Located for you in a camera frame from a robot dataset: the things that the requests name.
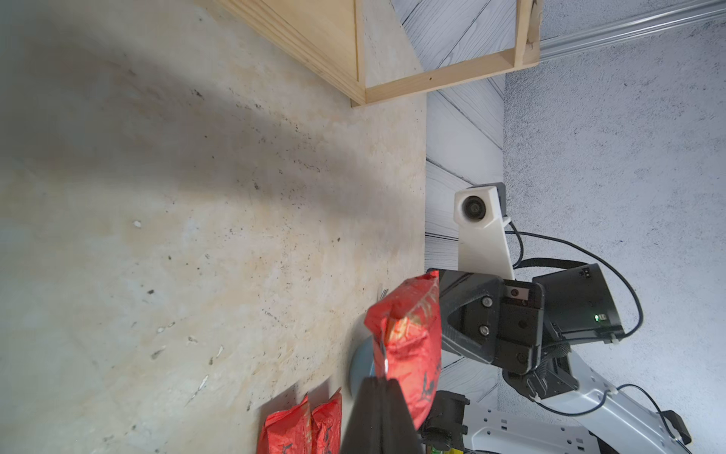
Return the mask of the blue round plate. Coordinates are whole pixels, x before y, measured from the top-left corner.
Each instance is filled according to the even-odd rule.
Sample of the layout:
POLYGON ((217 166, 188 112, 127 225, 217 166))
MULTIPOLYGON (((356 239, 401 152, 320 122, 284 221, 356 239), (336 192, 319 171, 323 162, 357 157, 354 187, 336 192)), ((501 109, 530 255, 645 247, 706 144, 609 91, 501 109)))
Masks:
POLYGON ((348 385, 352 399, 357 397, 363 380, 374 375, 374 342, 368 336, 357 346, 350 361, 348 385))

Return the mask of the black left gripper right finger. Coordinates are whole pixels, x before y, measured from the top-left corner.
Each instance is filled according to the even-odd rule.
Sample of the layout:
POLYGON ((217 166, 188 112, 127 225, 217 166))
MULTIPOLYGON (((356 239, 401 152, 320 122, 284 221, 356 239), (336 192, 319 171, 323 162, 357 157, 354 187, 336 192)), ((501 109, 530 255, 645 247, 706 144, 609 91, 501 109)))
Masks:
POLYGON ((388 380, 385 393, 385 453, 424 453, 399 382, 388 380))

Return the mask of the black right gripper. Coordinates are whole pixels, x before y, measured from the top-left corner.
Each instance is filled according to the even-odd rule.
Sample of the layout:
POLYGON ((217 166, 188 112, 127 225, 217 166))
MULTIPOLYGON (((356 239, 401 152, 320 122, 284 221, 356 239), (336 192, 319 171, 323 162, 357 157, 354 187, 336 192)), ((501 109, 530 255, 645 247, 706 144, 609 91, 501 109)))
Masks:
POLYGON ((577 391, 573 345, 621 340, 625 331, 597 264, 548 262, 533 280, 441 270, 442 347, 493 365, 529 399, 577 391))

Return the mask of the red tea bag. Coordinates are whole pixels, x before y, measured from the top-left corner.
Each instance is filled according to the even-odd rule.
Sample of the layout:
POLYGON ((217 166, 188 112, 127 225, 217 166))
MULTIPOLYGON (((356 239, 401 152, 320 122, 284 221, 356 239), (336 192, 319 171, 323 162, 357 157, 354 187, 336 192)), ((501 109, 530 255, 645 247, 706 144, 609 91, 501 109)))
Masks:
POLYGON ((312 416, 308 397, 291 408, 267 417, 257 443, 257 454, 311 454, 312 416))
POLYGON ((413 425, 419 429, 433 406, 442 369, 440 276, 408 278, 368 309, 376 376, 398 381, 413 425))
POLYGON ((312 418, 312 452, 339 454, 341 446, 342 395, 338 389, 330 399, 317 406, 312 418))

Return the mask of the right aluminium corner post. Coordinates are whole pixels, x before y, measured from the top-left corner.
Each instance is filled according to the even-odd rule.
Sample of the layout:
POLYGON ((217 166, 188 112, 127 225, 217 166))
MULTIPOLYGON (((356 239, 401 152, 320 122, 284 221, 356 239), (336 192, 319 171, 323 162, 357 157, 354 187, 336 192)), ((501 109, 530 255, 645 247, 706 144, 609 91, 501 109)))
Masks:
POLYGON ((548 62, 601 47, 623 44, 681 26, 724 19, 723 0, 690 1, 589 30, 544 39, 540 45, 540 61, 548 62))

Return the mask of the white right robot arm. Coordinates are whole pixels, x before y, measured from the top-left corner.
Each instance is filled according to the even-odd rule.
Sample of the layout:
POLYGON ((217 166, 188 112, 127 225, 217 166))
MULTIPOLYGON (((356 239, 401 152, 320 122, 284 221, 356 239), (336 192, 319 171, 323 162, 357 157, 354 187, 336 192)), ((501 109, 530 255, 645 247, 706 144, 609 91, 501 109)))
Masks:
POLYGON ((640 404, 575 353, 577 344, 614 344, 625 333, 596 264, 535 258, 529 282, 442 270, 445 351, 498 369, 538 408, 570 418, 545 424, 476 406, 440 390, 420 429, 434 450, 463 453, 686 453, 684 419, 653 399, 640 404))

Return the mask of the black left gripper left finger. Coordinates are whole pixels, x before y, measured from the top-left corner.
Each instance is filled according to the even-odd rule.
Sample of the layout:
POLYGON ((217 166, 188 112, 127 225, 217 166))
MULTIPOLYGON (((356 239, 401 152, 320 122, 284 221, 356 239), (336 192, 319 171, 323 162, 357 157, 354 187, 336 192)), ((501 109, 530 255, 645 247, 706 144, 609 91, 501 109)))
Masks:
POLYGON ((365 378, 341 440, 341 454, 388 453, 391 444, 384 428, 389 382, 385 378, 365 378))

